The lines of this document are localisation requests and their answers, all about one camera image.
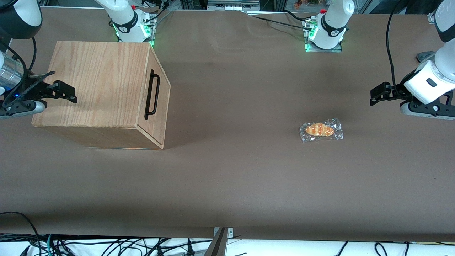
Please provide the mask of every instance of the box lid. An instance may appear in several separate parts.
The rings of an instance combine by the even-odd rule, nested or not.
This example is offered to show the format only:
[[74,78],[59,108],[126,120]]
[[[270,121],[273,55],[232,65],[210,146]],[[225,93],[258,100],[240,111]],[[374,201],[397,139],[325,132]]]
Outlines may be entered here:
[[48,108],[34,115],[34,126],[137,126],[145,93],[148,43],[59,41],[45,81],[61,80],[76,88],[78,103],[46,99]]

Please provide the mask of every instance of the metal frame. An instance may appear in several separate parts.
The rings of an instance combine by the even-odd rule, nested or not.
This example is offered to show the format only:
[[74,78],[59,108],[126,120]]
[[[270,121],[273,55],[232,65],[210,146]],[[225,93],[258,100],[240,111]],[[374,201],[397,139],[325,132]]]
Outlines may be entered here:
[[223,227],[218,230],[212,242],[208,246],[204,256],[225,256],[228,245],[229,228]]

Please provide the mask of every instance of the wood grain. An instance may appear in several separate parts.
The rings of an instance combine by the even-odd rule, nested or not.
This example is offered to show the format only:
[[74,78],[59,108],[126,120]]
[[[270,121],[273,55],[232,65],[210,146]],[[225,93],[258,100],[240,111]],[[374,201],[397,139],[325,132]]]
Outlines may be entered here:
[[136,128],[93,127],[40,127],[46,131],[69,138],[79,144],[94,148],[143,148],[161,149]]
[[[147,91],[148,87],[150,86],[149,79],[150,79],[150,71],[153,69],[155,74],[159,75],[161,78],[160,88],[158,92],[158,105],[157,105],[157,112],[154,115],[148,116],[148,120],[144,118],[144,112],[146,110],[146,102],[147,102]],[[139,119],[138,124],[140,127],[144,129],[150,136],[152,136],[160,145],[164,145],[164,137],[166,131],[166,120],[167,120],[167,110],[169,105],[169,96],[171,93],[171,86],[170,82],[162,68],[154,50],[150,47],[150,52],[148,55],[147,67],[146,67],[146,76],[145,76],[145,88],[144,88],[144,96],[142,97],[141,103],[141,110],[139,112]],[[157,89],[157,79],[154,78],[152,84],[152,97],[150,103],[150,110],[153,109],[153,103],[155,99],[155,92]]]
[[34,126],[133,128],[143,93],[149,44],[57,42],[46,81],[76,88],[78,103],[49,100]]

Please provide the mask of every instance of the silver cylinder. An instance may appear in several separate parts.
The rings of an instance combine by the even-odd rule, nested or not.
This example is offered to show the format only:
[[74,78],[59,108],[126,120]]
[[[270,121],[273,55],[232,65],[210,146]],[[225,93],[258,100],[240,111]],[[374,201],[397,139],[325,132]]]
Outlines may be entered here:
[[8,91],[20,83],[24,75],[24,67],[19,61],[15,61],[6,53],[1,52],[0,67],[0,86]]

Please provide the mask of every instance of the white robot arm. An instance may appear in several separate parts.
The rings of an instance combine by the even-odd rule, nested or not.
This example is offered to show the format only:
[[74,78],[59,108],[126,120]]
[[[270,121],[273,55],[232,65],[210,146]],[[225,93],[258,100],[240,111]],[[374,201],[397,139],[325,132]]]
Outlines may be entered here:
[[[455,0],[444,0],[435,12],[435,26],[444,45],[423,60],[394,87],[384,82],[371,90],[370,105],[384,100],[405,100],[406,115],[455,120]],[[440,97],[446,96],[445,102]]]
[[151,40],[149,27],[156,22],[150,13],[132,7],[127,0],[95,0],[109,14],[119,41],[146,42]]
[[[127,0],[95,1],[108,12],[119,41],[145,42],[152,39],[150,26],[156,23],[156,18],[151,14],[129,5]],[[38,33],[41,23],[37,0],[7,0],[0,5],[0,37],[30,39]],[[47,107],[43,98],[63,98],[77,103],[72,86],[62,81],[47,84],[42,79],[52,73],[36,75],[18,56],[14,57],[0,52],[0,95],[3,95],[0,119],[43,112]]]
[[343,40],[346,24],[354,13],[352,0],[332,0],[326,13],[312,17],[316,20],[316,29],[308,37],[317,47],[332,49]]

